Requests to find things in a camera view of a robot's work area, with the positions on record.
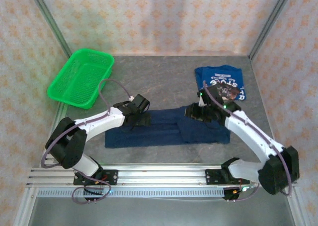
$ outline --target patterned wallpaper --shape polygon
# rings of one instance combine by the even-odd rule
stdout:
[[[56,113],[46,88],[67,59],[33,0],[1,0],[0,23],[0,225],[9,226]]]
[[[72,51],[248,55],[277,0],[45,0]]]
[[[299,151],[306,209],[318,221],[318,0],[289,0],[253,68],[275,138]]]

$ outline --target table surface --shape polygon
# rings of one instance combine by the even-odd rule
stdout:
[[[238,101],[248,117],[271,135],[265,110],[250,61],[247,57],[115,57],[111,78],[119,80],[130,94],[140,93],[151,103],[150,109],[170,109],[197,102],[194,69],[202,66],[231,65],[243,72],[246,100]],[[127,95],[116,83],[109,82],[102,93],[111,104]],[[67,116],[81,119],[106,110],[101,98],[88,110],[69,106]],[[234,133],[229,144],[192,144],[181,146],[105,148],[105,134],[86,143],[84,153],[99,163],[211,163],[220,164],[232,157],[258,161],[256,155]]]

